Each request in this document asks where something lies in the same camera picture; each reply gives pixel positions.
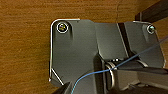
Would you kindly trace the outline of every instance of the blue wire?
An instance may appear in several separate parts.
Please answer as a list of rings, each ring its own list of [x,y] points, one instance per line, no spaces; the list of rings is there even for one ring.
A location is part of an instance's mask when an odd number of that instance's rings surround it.
[[[75,90],[75,87],[76,87],[76,85],[78,84],[78,82],[79,82],[81,79],[85,78],[86,76],[89,76],[89,75],[92,75],[92,74],[98,74],[98,73],[108,72],[108,71],[110,71],[110,70],[114,70],[115,68],[118,68],[119,66],[122,66],[123,64],[127,63],[128,61],[130,61],[130,60],[136,58],[136,57],[139,56],[140,54],[142,54],[142,53],[144,53],[144,52],[147,52],[147,51],[149,51],[149,50],[151,50],[151,49],[153,49],[153,48],[159,46],[160,43],[164,42],[166,39],[168,39],[168,36],[166,36],[165,38],[163,38],[162,40],[160,40],[158,43],[154,44],[153,46],[151,46],[151,47],[145,49],[144,51],[142,51],[142,52],[140,52],[140,53],[138,53],[138,54],[136,54],[136,55],[134,55],[134,56],[128,58],[127,60],[125,60],[125,61],[123,61],[122,63],[118,64],[118,65],[115,66],[114,68],[106,69],[106,70],[101,70],[101,71],[96,71],[96,72],[92,72],[92,73],[88,73],[88,74],[86,74],[86,75],[80,77],[80,78],[75,82],[75,85],[74,85],[74,87],[73,87],[73,89],[72,89],[72,91],[71,91],[71,94],[73,94],[73,92],[74,92],[74,90]]]

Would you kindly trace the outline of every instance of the wood grain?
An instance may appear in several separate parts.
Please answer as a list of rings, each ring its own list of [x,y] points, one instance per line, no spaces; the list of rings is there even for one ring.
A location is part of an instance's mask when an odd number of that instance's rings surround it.
[[[48,82],[50,24],[58,18],[95,22],[133,21],[134,16],[159,0],[1,0],[1,94],[51,94]],[[154,23],[158,35],[166,32],[168,19]],[[163,45],[168,59],[167,44]]]

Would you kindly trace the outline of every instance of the brown wall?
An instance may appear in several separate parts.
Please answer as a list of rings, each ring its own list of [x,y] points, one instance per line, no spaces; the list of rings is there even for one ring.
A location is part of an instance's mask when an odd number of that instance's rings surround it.
[[[133,21],[135,14],[157,1],[159,0],[1,0],[0,93],[50,94],[56,90],[48,82],[50,24],[55,19]],[[167,22],[168,18],[154,23],[160,38],[168,34]],[[162,47],[165,58],[168,59],[166,45],[168,43]]]

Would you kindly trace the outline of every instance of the black plastic part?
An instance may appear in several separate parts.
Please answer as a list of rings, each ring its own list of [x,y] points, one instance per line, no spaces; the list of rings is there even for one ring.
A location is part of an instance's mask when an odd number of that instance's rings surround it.
[[[52,94],[65,94],[66,89],[69,89],[68,86],[70,85],[70,82],[64,84],[60,88],[58,88],[55,92]]]
[[[155,74],[168,74],[168,69],[153,68],[153,67],[137,68],[137,69],[127,69],[127,70],[130,70],[130,71],[140,71],[140,72],[148,72],[148,73],[155,73]]]
[[[125,91],[111,90],[107,94],[168,94],[168,91],[161,88],[152,86],[138,87],[134,85],[133,89],[127,89]]]
[[[124,23],[118,23],[123,41],[124,41],[124,45],[126,47],[127,50],[127,54],[129,57],[132,57],[134,54],[131,52],[130,46],[129,46],[129,41],[128,41],[128,37],[127,37],[127,33],[126,33],[126,29],[125,29],[125,25]]]

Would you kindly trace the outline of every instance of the screw head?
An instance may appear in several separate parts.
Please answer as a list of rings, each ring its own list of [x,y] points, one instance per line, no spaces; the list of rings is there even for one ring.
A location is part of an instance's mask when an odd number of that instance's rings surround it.
[[[147,31],[149,34],[153,34],[156,31],[156,28],[153,25],[149,25]]]
[[[59,33],[66,33],[68,31],[68,25],[64,22],[58,23],[57,30]]]

